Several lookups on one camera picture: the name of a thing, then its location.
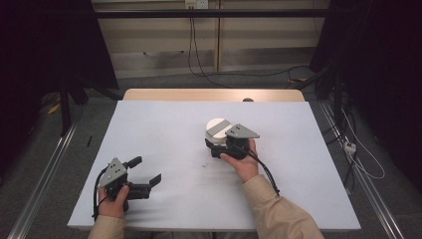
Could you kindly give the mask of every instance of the person's left hand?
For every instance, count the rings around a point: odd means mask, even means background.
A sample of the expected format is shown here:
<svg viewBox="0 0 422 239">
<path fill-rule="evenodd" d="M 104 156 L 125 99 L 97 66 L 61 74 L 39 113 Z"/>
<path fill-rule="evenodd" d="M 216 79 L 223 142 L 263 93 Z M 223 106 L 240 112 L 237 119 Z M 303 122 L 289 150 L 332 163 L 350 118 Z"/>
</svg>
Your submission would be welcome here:
<svg viewBox="0 0 422 239">
<path fill-rule="evenodd" d="M 99 206 L 99 215 L 109 216 L 109 217 L 121 217 L 123 215 L 123 204 L 126 200 L 127 194 L 129 193 L 129 187 L 127 185 L 123 186 L 118 192 L 117 198 L 112 200 L 106 194 L 106 189 L 99 189 L 99 202 L 103 201 Z"/>
</svg>

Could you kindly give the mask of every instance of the horizontal black bar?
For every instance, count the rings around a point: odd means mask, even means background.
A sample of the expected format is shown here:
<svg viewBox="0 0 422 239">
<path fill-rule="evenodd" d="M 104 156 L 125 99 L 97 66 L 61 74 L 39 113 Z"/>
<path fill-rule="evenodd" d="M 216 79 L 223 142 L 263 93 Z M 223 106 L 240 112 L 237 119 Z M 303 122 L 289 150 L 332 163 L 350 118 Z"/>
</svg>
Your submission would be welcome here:
<svg viewBox="0 0 422 239">
<path fill-rule="evenodd" d="M 352 10 L 329 9 L 283 9 L 283 10 L 99 10 L 94 13 L 78 11 L 47 11 L 39 15 L 56 17 L 95 17 L 100 19 L 115 18 L 324 18 L 329 16 L 348 16 Z"/>
</svg>

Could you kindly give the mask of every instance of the table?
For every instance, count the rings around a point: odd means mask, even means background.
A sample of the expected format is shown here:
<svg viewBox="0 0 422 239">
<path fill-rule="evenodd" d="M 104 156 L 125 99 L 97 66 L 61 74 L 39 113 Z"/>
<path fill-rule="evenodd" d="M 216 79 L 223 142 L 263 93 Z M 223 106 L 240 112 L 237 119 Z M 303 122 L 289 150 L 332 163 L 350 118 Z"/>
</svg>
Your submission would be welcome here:
<svg viewBox="0 0 422 239">
<path fill-rule="evenodd" d="M 237 102 L 244 98 L 255 102 Z M 128 228 L 253 231 L 253 215 L 239 178 L 224 161 L 212 158 L 205 146 L 205 124 L 216 117 L 241 123 L 261 135 L 258 153 L 282 195 L 309 212 L 321 230 L 360 228 L 300 92 L 199 89 L 126 93 L 117 104 L 68 225 L 90 229 L 94 224 L 92 190 L 100 170 L 115 156 L 128 161 L 141 155 L 143 163 L 129 171 L 128 180 L 147 182 L 162 173 L 162 181 L 149 199 L 129 201 Z"/>
</svg>

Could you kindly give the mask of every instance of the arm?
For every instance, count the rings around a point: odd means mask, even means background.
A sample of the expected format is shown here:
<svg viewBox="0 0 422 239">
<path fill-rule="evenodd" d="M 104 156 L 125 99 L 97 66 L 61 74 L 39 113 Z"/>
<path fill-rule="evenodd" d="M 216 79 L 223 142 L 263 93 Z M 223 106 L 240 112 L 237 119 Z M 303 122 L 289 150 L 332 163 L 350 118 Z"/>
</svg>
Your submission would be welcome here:
<svg viewBox="0 0 422 239">
<path fill-rule="evenodd" d="M 256 152 L 255 141 L 249 140 Z M 232 165 L 242 180 L 244 193 L 255 215 L 260 238 L 322 238 L 311 216 L 284 197 L 277 196 L 271 183 L 258 175 L 258 163 L 250 156 L 237 160 L 222 153 L 220 157 Z"/>
<path fill-rule="evenodd" d="M 125 220 L 123 216 L 123 204 L 129 192 L 128 186 L 121 188 L 115 201 L 107 197 L 106 189 L 99 189 L 99 218 L 97 218 L 89 239 L 122 239 L 124 236 Z"/>
</svg>

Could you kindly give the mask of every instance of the sleeve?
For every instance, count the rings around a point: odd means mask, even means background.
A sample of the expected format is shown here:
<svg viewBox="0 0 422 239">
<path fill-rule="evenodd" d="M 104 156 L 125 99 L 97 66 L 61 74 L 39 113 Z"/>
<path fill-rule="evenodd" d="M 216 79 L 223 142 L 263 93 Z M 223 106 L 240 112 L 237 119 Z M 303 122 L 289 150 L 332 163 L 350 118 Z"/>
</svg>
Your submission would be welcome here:
<svg viewBox="0 0 422 239">
<path fill-rule="evenodd" d="M 99 216 L 93 229 L 91 229 L 89 239 L 122 239 L 124 237 L 124 227 L 126 221 L 121 218 Z"/>
<path fill-rule="evenodd" d="M 259 238 L 323 238 L 311 216 L 278 196 L 263 175 L 245 182 L 243 189 L 255 215 Z"/>
</svg>

